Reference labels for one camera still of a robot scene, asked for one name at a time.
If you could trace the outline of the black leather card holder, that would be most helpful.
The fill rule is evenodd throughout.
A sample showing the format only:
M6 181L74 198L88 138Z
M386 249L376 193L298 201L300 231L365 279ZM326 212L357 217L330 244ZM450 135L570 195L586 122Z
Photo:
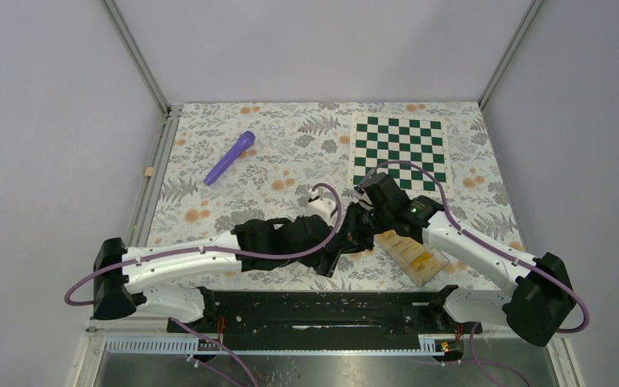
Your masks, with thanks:
M345 243L327 246L314 266L315 273L323 277L332 277L341 255L349 254L351 251L352 247Z

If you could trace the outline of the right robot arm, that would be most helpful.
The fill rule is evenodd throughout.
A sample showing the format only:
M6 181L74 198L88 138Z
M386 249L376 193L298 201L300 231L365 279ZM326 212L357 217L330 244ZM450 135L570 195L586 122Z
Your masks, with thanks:
M566 265L556 255L536 257L463 227L439 201L410 198L392 177L377 173L357 191L368 204L350 204L337 239L348 247L372 248L376 235L393 231L417 243L452 255L489 279L495 290L441 291L430 310L438 331L460 323L509 327L527 343L546 346L576 306Z

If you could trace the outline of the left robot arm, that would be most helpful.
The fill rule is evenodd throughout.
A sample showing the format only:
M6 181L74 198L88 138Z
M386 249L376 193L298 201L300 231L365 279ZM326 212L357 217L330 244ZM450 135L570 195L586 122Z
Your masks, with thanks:
M93 263L93 318L115 320L146 311L208 331L218 320L204 291L193 296L172 281L202 274L272 271L300 263L332 275L343 253L344 221L331 226L312 214L294 220L252 219L214 237L164 248L128 247L120 238L102 243Z

